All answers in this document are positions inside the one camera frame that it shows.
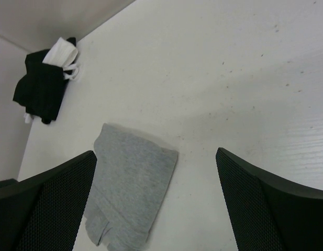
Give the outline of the grey tank top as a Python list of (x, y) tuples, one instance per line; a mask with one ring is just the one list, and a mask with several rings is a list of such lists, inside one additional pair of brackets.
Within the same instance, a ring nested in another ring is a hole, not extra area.
[(86, 232), (108, 250), (142, 250), (169, 187), (178, 152), (111, 124), (94, 142)]

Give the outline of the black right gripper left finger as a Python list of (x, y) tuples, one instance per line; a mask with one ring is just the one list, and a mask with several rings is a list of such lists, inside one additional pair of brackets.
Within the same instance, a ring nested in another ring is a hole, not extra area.
[(0, 181), (0, 250), (72, 250), (95, 167), (87, 151), (28, 179)]

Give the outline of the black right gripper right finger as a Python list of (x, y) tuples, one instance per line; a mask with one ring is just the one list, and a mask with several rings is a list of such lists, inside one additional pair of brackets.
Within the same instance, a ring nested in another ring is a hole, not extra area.
[(220, 147), (216, 164), (238, 250), (323, 250), (323, 190)]

